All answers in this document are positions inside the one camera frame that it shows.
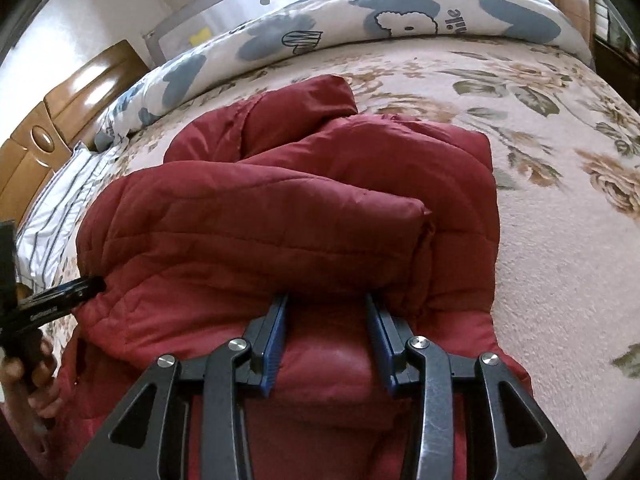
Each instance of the red jacket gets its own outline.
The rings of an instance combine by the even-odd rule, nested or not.
[[[63,466],[160,354],[211,352],[286,290],[275,388],[246,406],[256,479],[398,478],[407,405],[387,397],[372,364],[364,293],[380,290],[445,350],[497,352],[527,380],[492,326],[499,232],[477,132],[358,115],[336,76],[204,114],[162,166],[113,182],[82,222],[79,269],[107,290],[76,311],[81,333],[60,371]]]

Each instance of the wooden headboard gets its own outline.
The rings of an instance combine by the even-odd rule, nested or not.
[[[147,72],[121,41],[44,96],[0,147],[0,221],[22,221],[73,147],[80,140],[93,146],[100,113]]]

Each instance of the wall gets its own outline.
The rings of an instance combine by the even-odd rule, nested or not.
[[[54,86],[108,46],[142,35],[170,10],[161,0],[50,0],[0,66],[0,142]]]

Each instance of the silver screw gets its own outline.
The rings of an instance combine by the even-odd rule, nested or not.
[[[171,354],[165,354],[158,358],[158,366],[161,368],[171,368],[175,365],[175,357]]]
[[[246,348],[246,341],[244,339],[232,339],[231,341],[229,341],[229,349],[233,350],[234,352],[239,352],[241,350],[244,350]]]
[[[485,352],[480,358],[484,364],[489,366],[495,366],[500,362],[500,358],[493,352]]]
[[[409,339],[409,344],[414,348],[427,348],[429,340],[423,335],[415,335]]]

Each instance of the white striped fabric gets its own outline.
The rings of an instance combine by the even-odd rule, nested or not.
[[[103,153],[78,144],[67,163],[52,177],[31,207],[17,234],[17,281],[41,292],[52,286],[62,253],[92,190],[122,152]]]

